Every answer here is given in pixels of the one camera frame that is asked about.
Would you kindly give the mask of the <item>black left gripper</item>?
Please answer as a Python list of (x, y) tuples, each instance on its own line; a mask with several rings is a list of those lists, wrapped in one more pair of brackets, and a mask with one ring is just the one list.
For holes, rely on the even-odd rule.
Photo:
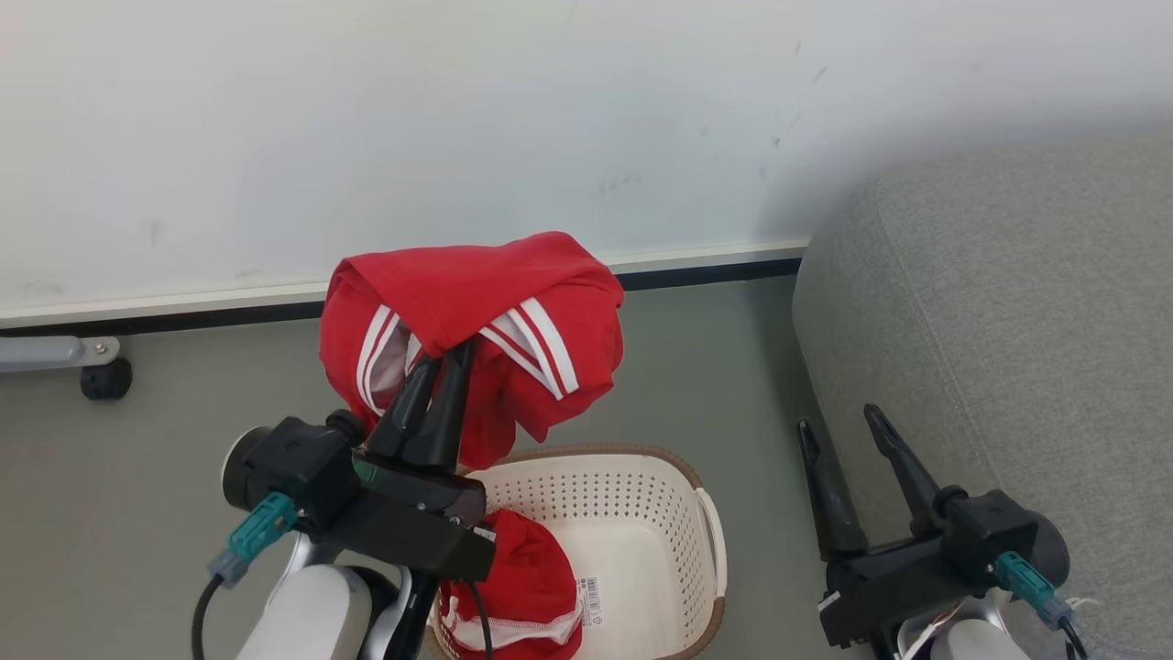
[[(366, 453), (352, 454), (359, 476), (343, 489), (341, 509), (312, 523), (312, 540), (441, 579), (483, 581), (496, 543), (475, 530), (488, 513), (480, 479), (456, 475), (465, 434), (475, 342), (411, 369)], [(408, 463), (402, 460), (408, 447)]]

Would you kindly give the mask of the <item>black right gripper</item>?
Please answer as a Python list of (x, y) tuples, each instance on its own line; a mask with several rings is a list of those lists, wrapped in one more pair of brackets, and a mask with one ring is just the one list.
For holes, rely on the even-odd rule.
[[(920, 539), (935, 535), (940, 529), (938, 484), (879, 404), (865, 406), (865, 421), (904, 494), (911, 536)], [(809, 419), (800, 419), (799, 447), (818, 552), (827, 565), (827, 588), (818, 605), (818, 621), (830, 646), (896, 648), (906, 620), (936, 614), (994, 588), (992, 569), (977, 569), (975, 574), (960, 571), (947, 559), (940, 538), (866, 552), (869, 543), (834, 445), (818, 438)]]

